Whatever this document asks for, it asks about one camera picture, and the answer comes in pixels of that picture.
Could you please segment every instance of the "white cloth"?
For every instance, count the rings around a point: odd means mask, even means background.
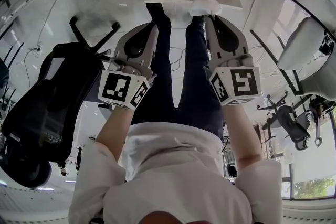
[[[127,173],[104,145],[86,146],[69,223],[89,223],[102,209],[105,224],[138,224],[155,211],[181,223],[281,223],[280,163],[254,163],[234,186],[223,177],[221,146],[215,135],[186,125],[133,125],[122,154]]]

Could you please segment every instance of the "floor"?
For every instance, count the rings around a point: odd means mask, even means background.
[[[306,5],[331,29],[335,29],[336,7],[328,0],[298,1]],[[254,29],[267,42],[276,57],[279,57],[282,48],[276,35],[286,43],[297,24],[307,14],[289,0],[241,0],[241,2],[243,10],[224,9],[222,16],[243,31],[248,41],[249,52],[254,58],[254,64],[260,68],[263,95],[244,106],[253,122],[263,124],[266,113],[257,112],[256,105],[266,104],[267,94],[271,94],[277,100],[288,86],[249,30]],[[172,22],[170,60],[173,63],[173,97],[176,105],[180,99],[183,82],[184,53],[182,50],[185,48],[185,28],[191,21],[188,9],[189,5],[186,4],[164,4],[164,10]],[[34,0],[20,13],[13,33],[0,41],[2,59],[7,54],[9,46],[13,44],[17,46],[18,41],[24,42],[22,50],[10,68],[9,93],[16,88],[13,100],[19,100],[36,82],[43,59],[56,44],[76,41],[68,24],[73,15],[78,16],[78,28],[90,45],[96,44],[103,38],[111,30],[113,22],[120,23],[121,29],[100,51],[108,48],[113,51],[120,37],[135,26],[151,20],[144,0]],[[41,46],[40,53],[31,51],[38,45]],[[324,61],[323,57],[316,55],[306,67],[298,70],[299,76],[301,78],[309,76],[318,70]],[[291,96],[288,100],[295,102],[297,99]],[[96,136],[104,122],[105,118],[98,110],[98,105],[85,102],[77,118],[75,144],[85,144],[89,136]]]

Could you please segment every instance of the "white tile floor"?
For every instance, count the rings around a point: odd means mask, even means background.
[[[336,7],[328,0],[299,0],[315,13],[331,29],[336,26]],[[300,20],[305,16],[297,7],[287,0],[256,0],[249,14],[253,0],[241,0],[243,10],[224,9],[222,16],[230,20],[239,29],[243,29],[248,41],[250,53],[254,63],[260,68],[261,87],[263,92],[270,93],[275,99],[283,95],[287,85],[269,56],[260,47],[260,44],[249,33],[254,29],[256,33],[269,45],[270,49],[279,57],[282,48],[275,38],[277,33],[284,42],[287,41],[291,32],[295,29]],[[164,9],[172,22],[171,62],[177,61],[181,56],[181,49],[185,48],[185,28],[191,21],[187,4],[165,3]],[[104,51],[111,48],[112,51],[117,45],[121,36],[133,27],[149,22],[151,17],[147,12],[144,0],[35,0],[21,13],[15,24],[15,34],[25,44],[19,52],[15,62],[10,68],[11,87],[15,87],[14,100],[18,100],[38,77],[39,68],[45,56],[52,51],[52,48],[59,43],[76,41],[69,27],[70,18],[76,15],[79,17],[78,28],[83,33],[88,43],[96,44],[103,36],[111,30],[111,24],[118,21],[121,29],[101,48]],[[10,35],[0,41],[0,57],[6,55],[9,44],[13,44]],[[41,45],[41,55],[36,57],[29,50]],[[300,77],[308,76],[315,72],[325,59],[323,57],[312,60],[301,72]],[[179,63],[172,64],[172,78],[174,102],[178,104],[180,99],[183,72],[184,54]],[[251,119],[256,122],[265,122],[264,112],[256,113],[256,102],[251,101],[245,105]],[[88,119],[95,122],[95,117],[90,117],[96,111],[86,109]],[[81,126],[80,130],[86,130],[87,126]]]

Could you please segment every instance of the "tree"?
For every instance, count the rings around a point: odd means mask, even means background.
[[[328,195],[328,187],[334,186],[333,178],[323,178],[311,180],[308,182],[299,182],[294,184],[295,195],[297,199],[319,198]]]

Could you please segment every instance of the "jeans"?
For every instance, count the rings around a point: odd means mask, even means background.
[[[206,76],[209,57],[202,17],[194,17],[186,29],[185,72],[181,100],[173,103],[171,64],[169,61],[171,22],[161,9],[150,12],[159,36],[151,69],[157,74],[134,113],[132,124],[170,122],[193,126],[223,138],[222,106]]]

